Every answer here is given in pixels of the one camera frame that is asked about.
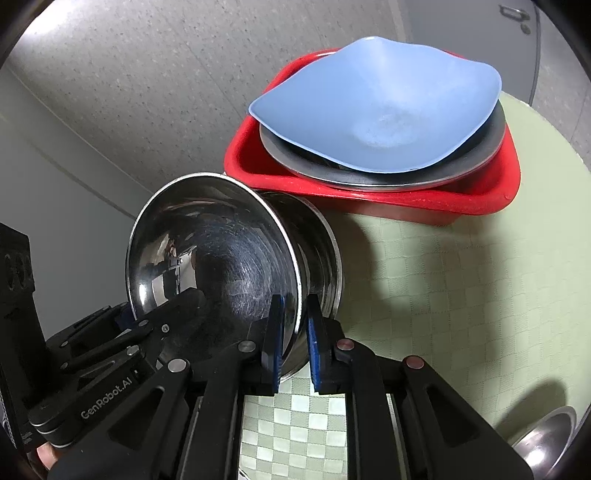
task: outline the checkered tablecloth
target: checkered tablecloth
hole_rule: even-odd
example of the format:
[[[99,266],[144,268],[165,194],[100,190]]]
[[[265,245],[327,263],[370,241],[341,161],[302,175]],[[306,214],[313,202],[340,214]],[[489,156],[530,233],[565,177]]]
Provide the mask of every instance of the checkered tablecloth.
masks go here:
[[[377,355],[421,355],[508,435],[591,400],[591,176],[526,104],[501,98],[522,168],[517,198],[448,227],[326,212],[345,291],[337,318]],[[309,368],[246,403],[252,480],[346,477],[345,401]]]

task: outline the red plastic tub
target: red plastic tub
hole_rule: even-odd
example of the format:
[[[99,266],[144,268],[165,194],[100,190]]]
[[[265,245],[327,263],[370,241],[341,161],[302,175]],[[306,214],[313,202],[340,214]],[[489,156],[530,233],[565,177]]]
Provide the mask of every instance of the red plastic tub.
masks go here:
[[[285,66],[265,91],[276,87],[309,63],[332,53],[310,53]],[[511,203],[521,181],[519,161],[509,128],[496,156],[474,174],[443,187],[414,192],[352,192],[298,177],[265,150],[259,123],[248,115],[226,150],[226,174],[248,186],[307,197],[320,208],[448,225],[460,215],[488,215]]]

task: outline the blue plate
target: blue plate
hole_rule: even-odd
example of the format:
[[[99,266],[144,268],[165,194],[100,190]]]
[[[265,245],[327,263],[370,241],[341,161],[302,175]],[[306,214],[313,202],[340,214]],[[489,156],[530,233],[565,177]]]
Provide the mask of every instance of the blue plate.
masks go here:
[[[461,146],[500,92],[490,65],[367,37],[302,68],[249,112],[275,135],[345,167],[403,173]]]

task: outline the green tablecloth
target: green tablecloth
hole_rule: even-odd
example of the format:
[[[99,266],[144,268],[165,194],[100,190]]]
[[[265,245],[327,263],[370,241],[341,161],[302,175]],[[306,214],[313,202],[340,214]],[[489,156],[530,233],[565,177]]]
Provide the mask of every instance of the green tablecloth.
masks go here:
[[[337,318],[378,355],[421,355],[508,437],[591,401],[591,175],[528,105],[502,95],[519,155],[515,200],[448,227],[325,212],[341,248]],[[241,466],[255,479],[346,477],[345,401],[306,366],[249,398]]]

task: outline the door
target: door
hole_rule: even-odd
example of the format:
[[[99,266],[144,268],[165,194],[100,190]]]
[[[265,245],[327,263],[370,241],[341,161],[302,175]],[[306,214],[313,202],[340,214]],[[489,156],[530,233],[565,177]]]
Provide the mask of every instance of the door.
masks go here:
[[[531,104],[540,42],[537,11],[530,0],[399,1],[405,2],[408,41],[493,65],[503,90]]]

